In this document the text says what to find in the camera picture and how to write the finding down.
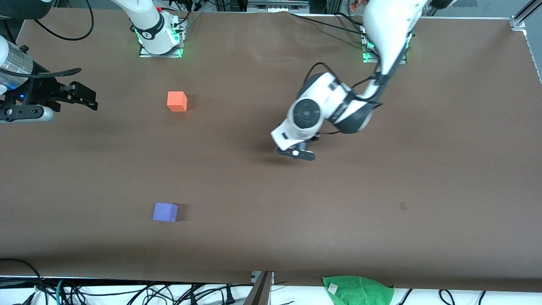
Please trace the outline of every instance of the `table surface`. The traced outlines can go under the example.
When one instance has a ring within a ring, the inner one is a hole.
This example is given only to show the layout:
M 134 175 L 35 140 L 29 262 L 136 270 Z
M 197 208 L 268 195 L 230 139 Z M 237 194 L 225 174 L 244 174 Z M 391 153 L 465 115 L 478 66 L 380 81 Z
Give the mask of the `table surface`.
M 95 90 L 99 110 L 1 126 L 0 256 L 49 276 L 275 270 L 290 284 L 542 291 L 542 86 L 507 20 L 420 20 L 367 128 L 323 136 L 304 162 L 276 155 L 269 132 L 315 62 L 348 84 L 372 72 L 358 35 L 284 12 L 208 13 L 182 59 L 141 59 L 122 11 L 95 18 L 78 42 L 32 21 L 21 31 L 42 66 L 82 67 L 59 80 Z M 76 37 L 88 11 L 43 23 Z M 188 112 L 169 111 L 168 91 L 188 95 Z M 155 202 L 184 220 L 153 221 Z

